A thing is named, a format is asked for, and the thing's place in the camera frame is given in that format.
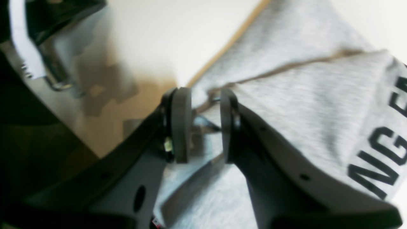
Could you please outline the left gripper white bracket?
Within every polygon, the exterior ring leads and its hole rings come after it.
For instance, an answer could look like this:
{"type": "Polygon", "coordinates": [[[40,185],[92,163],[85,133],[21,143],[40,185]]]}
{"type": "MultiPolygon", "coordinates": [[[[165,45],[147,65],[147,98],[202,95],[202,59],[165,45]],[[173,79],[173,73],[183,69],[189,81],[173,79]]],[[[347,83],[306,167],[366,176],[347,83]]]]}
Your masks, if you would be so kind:
{"type": "Polygon", "coordinates": [[[53,35],[40,45],[29,36],[25,0],[8,4],[11,41],[22,60],[23,76],[30,80],[43,78],[52,90],[60,92],[73,87],[54,46],[53,35]]]}

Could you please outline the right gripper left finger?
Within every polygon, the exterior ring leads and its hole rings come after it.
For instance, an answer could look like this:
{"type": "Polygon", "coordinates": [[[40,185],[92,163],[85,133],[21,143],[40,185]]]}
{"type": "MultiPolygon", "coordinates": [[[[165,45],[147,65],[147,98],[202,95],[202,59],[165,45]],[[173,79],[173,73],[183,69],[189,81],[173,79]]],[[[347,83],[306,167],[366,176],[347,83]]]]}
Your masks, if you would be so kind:
{"type": "Polygon", "coordinates": [[[103,159],[12,205],[4,224],[19,229],[147,229],[168,163],[187,163],[191,90],[172,88],[103,159]]]}

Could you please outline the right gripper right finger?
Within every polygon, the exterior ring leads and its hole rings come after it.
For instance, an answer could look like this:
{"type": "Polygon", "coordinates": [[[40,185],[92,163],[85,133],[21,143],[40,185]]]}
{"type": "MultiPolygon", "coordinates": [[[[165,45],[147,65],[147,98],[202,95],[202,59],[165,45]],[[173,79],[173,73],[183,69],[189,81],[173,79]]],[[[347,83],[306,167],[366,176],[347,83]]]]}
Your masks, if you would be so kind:
{"type": "Polygon", "coordinates": [[[398,209],[317,168],[231,89],[220,96],[225,163],[246,178],[259,229],[397,229],[398,209]]]}

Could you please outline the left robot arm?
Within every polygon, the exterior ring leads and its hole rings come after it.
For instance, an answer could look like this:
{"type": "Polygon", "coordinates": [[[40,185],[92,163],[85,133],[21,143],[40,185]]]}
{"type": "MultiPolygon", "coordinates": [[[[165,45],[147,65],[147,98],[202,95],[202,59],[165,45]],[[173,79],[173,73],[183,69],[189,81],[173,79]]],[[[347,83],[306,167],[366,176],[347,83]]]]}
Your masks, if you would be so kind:
{"type": "Polygon", "coordinates": [[[9,40],[29,79],[44,78],[54,91],[73,86],[54,48],[57,33],[106,6],[105,0],[8,0],[9,40]]]}

